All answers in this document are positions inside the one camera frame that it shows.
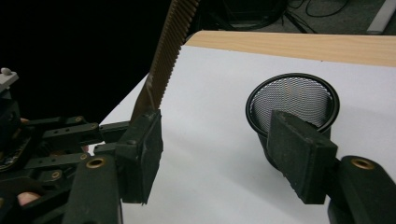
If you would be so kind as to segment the dark round stand base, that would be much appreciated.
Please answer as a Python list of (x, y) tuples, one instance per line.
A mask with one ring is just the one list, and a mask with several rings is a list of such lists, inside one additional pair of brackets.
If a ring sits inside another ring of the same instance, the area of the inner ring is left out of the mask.
[(251, 31), (277, 21), (288, 0), (201, 0), (199, 30)]

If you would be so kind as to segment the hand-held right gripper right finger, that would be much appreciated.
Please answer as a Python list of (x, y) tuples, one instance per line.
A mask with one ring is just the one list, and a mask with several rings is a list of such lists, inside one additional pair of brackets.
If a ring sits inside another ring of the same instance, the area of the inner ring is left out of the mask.
[(337, 145), (300, 118), (272, 112), (267, 151), (276, 168), (305, 204), (323, 204), (322, 182), (334, 164)]

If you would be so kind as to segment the white table sheet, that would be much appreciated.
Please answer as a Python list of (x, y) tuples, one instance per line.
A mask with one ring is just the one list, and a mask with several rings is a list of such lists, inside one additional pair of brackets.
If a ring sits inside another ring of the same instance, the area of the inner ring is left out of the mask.
[(329, 224), (326, 206), (302, 203), (268, 163), (246, 119), (252, 91), (286, 73), (329, 82), (339, 155), (376, 161), (396, 181), (396, 67), (186, 46), (161, 104), (160, 169), (148, 203), (122, 207), (124, 224)]

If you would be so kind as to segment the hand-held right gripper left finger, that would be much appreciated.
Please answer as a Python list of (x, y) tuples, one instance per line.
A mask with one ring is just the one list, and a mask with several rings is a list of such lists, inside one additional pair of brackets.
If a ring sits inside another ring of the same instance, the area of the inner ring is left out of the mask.
[(135, 119), (116, 144), (120, 197), (124, 203), (148, 202), (162, 153), (161, 111), (149, 111)]

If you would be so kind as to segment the white floor bar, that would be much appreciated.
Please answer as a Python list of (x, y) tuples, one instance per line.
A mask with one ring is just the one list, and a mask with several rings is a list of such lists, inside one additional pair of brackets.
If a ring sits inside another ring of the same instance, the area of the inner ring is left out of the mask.
[(382, 35), (396, 12), (396, 0), (385, 0), (366, 30), (368, 35)]

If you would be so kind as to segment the black mesh pen holder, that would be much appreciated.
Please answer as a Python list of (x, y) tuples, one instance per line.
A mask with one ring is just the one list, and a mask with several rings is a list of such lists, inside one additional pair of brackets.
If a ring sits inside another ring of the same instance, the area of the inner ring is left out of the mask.
[(340, 100), (334, 87), (320, 77), (288, 73), (261, 83), (247, 98), (247, 122), (259, 136), (265, 158), (277, 168), (267, 150), (267, 138), (273, 110), (288, 112), (309, 123), (330, 138)]

